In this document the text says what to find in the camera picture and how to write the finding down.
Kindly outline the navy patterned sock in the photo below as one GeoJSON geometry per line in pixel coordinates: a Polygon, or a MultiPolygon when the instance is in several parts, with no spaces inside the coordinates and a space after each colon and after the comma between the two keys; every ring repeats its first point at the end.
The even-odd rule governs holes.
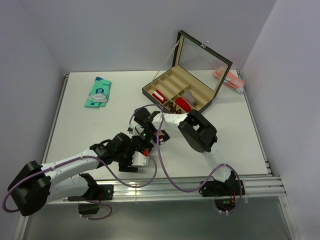
{"type": "MultiPolygon", "coordinates": [[[[157,143],[157,134],[158,131],[155,132],[154,136],[152,137],[152,141],[156,144],[157,143]]],[[[170,139],[169,134],[165,130],[161,130],[159,132],[159,144],[163,145],[166,141],[170,139]]]]}

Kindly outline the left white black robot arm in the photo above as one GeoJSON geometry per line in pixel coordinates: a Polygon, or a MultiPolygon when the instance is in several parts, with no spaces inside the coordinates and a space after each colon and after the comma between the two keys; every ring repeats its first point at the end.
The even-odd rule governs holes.
{"type": "Polygon", "coordinates": [[[8,186],[8,196],[17,206],[15,211],[24,217],[63,198],[95,200],[99,186],[88,171],[117,163],[120,172],[136,173],[149,161],[148,154],[153,148],[151,141],[152,137],[145,133],[129,137],[120,132],[113,139],[93,144],[63,160],[44,164],[31,161],[8,186]]]}

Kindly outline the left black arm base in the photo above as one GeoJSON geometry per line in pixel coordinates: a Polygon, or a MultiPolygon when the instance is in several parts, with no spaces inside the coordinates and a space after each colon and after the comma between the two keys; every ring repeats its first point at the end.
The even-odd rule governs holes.
{"type": "Polygon", "coordinates": [[[113,194],[114,186],[112,184],[98,184],[90,187],[83,196],[71,196],[67,200],[69,202],[84,202],[78,204],[78,212],[81,217],[88,218],[89,220],[100,220],[103,217],[91,217],[91,215],[96,215],[99,210],[105,208],[109,209],[109,213],[105,218],[109,217],[113,209],[104,201],[112,200],[113,194]]]}

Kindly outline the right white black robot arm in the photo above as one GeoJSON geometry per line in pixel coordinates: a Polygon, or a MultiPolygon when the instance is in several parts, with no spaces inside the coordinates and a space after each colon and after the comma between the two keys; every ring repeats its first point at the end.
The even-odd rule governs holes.
{"type": "Polygon", "coordinates": [[[210,177],[216,182],[216,189],[222,195],[229,194],[239,175],[223,158],[218,146],[217,129],[197,110],[188,113],[174,114],[154,111],[149,113],[145,107],[140,107],[132,114],[131,121],[135,121],[147,132],[156,133],[157,153],[161,168],[169,182],[178,190],[186,193],[196,189],[182,189],[175,184],[168,174],[160,150],[160,131],[178,131],[188,145],[198,153],[204,154],[207,162],[213,163],[213,170],[200,184],[202,188],[210,177]]]}

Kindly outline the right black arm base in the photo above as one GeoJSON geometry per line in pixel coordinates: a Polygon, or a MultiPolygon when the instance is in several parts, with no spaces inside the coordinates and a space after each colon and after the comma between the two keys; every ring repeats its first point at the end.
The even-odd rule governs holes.
{"type": "Polygon", "coordinates": [[[243,181],[238,180],[232,183],[230,187],[226,184],[218,182],[216,180],[209,180],[198,191],[198,193],[204,198],[216,198],[214,200],[215,207],[222,212],[230,212],[235,209],[239,200],[245,196],[246,190],[243,181]]]}

